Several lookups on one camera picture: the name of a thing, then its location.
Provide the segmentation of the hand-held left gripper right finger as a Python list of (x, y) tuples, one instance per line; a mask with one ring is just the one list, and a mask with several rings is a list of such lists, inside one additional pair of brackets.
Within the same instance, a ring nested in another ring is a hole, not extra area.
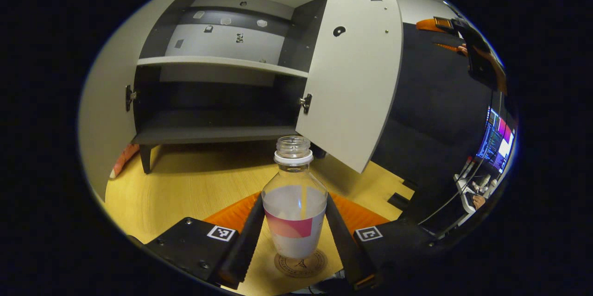
[(386, 220), (335, 193), (328, 194), (326, 218), (354, 290), (398, 283), (445, 252), (444, 243), (421, 226)]

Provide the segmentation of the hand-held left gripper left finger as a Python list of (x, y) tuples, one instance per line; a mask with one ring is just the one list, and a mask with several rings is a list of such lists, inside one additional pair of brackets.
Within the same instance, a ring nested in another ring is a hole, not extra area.
[(205, 283), (233, 290), (246, 278), (265, 217), (261, 192), (199, 220), (184, 217), (140, 249)]

